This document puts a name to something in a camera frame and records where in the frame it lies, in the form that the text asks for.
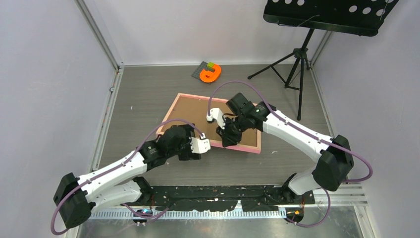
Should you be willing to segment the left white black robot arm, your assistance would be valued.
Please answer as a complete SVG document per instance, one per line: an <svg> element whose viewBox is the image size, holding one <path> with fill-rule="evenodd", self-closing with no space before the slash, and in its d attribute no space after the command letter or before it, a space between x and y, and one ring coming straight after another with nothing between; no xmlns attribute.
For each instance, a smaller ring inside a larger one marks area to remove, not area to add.
<svg viewBox="0 0 420 238"><path fill-rule="evenodd" d="M152 198L152 189L142 177L147 171L164 165L169 158L199 160L210 150L210 141L192 123L173 125L156 139L145 139L122 159L81 176L64 175L53 201L56 205L51 220L51 231L60 216L66 230L77 227L90 216L104 208L123 203L137 202L147 205Z"/></svg>

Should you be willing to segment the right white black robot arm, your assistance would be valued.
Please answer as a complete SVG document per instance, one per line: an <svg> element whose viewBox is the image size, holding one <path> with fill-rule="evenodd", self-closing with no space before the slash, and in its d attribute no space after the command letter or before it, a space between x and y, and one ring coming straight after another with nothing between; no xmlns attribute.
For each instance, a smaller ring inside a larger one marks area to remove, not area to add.
<svg viewBox="0 0 420 238"><path fill-rule="evenodd" d="M310 157L316 166L301 173L292 174L280 188L279 197L284 202L296 203L304 193L324 188L336 191L354 166L347 138L338 135L332 138L317 133L289 119L276 107L261 101L254 105L242 93L237 93L226 102L232 111L225 118L219 108L208 109L206 119L217 122L217 134L222 146L237 145L247 129L257 129L276 136Z"/></svg>

